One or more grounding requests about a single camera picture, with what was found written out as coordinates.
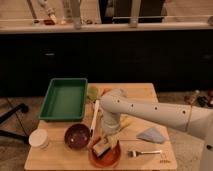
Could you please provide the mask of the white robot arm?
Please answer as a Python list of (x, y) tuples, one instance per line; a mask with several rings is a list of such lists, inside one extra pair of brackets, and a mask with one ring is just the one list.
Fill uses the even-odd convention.
[(105, 135), (119, 132), (121, 114), (171, 127), (204, 140), (199, 171), (213, 171), (213, 109), (137, 101), (128, 98), (122, 89), (105, 93), (99, 104), (103, 111), (101, 128)]

